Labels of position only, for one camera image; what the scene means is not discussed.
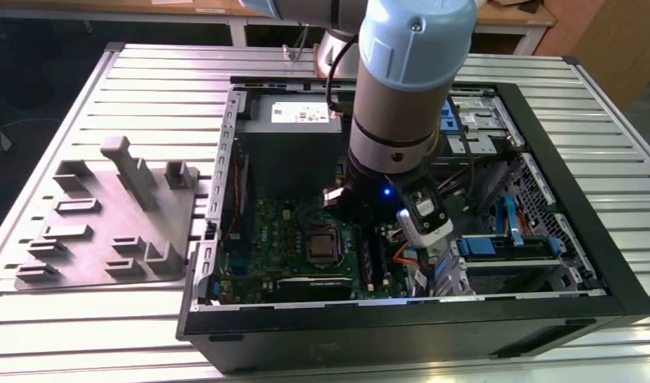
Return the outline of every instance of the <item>slotted aluminum table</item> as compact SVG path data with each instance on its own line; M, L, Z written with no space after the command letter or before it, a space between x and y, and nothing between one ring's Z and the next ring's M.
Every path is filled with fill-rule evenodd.
M111 45L106 51L0 229L4 381L223 377L195 348L175 338L183 281L39 294L18 292L14 275L27 257L24 241L40 232L38 217L62 193L51 178L56 165L84 159L92 169L110 168L99 152L106 136L127 135L134 156L146 157L151 168L166 160L187 160L200 169L194 243L204 233L204 194L231 75L313 76L313 54L307 52L293 64L280 49ZM457 80L519 84L650 295L650 148L584 69L556 57L475 55ZM533 359L277 375L281 381L650 381L650 318Z

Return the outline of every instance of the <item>white label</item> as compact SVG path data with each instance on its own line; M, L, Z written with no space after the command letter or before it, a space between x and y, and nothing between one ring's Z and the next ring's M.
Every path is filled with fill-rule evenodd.
M472 114L461 115L460 118L463 119L463 124L476 124L476 118L473 118Z
M529 26L551 26L553 22L548 20L528 20Z
M198 11L201 14L224 14L225 10L221 10L219 8L198 8L195 11Z
M415 280L417 281L417 283L420 283L421 288L425 289L427 288L427 282L429 282L429 281L427 280L427 276L424 276L424 274L419 270L415 272Z
M187 2L194 2L194 0L152 0L152 4L156 6L163 4L184 4Z
M325 102L276 102L272 122L279 124L327 124L329 108Z
M417 211L420 212L420 215L423 217L427 217L435 210L436 209L433 207L433 202L431 201L431 199L425 199L417 204Z

